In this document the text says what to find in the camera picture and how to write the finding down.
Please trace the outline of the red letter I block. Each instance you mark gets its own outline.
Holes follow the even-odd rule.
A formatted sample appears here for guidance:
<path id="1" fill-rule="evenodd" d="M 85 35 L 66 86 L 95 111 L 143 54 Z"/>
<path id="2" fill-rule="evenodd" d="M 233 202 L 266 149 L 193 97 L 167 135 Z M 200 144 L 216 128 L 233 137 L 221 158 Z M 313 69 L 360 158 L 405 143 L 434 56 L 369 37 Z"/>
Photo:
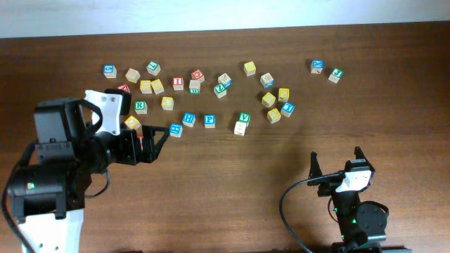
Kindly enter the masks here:
<path id="1" fill-rule="evenodd" d="M 184 78 L 183 77 L 174 77 L 172 79 L 173 89 L 175 91 L 182 91 L 184 89 Z"/>

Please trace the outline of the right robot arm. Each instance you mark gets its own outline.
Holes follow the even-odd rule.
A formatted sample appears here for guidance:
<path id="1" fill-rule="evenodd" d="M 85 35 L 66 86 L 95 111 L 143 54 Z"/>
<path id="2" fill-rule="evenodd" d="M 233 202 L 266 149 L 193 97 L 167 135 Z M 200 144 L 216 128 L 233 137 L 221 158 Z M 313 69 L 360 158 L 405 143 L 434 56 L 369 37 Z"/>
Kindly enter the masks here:
<path id="1" fill-rule="evenodd" d="M 329 197 L 333 203 L 336 220 L 340 228 L 342 242 L 331 246 L 332 252 L 411 252 L 402 246 L 383 247 L 386 241 L 389 209 L 374 201 L 360 200 L 359 194 L 370 185 L 375 169 L 357 146 L 355 158 L 345 163 L 343 170 L 324 175 L 317 160 L 311 153 L 308 186 L 318 188 L 319 197 Z"/>

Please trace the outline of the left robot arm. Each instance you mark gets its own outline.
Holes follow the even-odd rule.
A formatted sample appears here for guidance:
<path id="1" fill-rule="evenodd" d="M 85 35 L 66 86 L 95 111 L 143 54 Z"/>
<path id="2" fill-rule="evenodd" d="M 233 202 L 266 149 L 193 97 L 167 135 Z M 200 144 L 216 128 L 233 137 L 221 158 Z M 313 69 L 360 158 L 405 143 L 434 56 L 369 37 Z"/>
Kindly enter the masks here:
<path id="1" fill-rule="evenodd" d="M 78 252 L 86 193 L 92 174 L 110 175 L 112 163 L 154 162 L 169 128 L 144 126 L 101 132 L 101 109 L 85 99 L 40 103 L 34 111 L 38 139 L 12 168 L 1 210 L 24 252 Z"/>

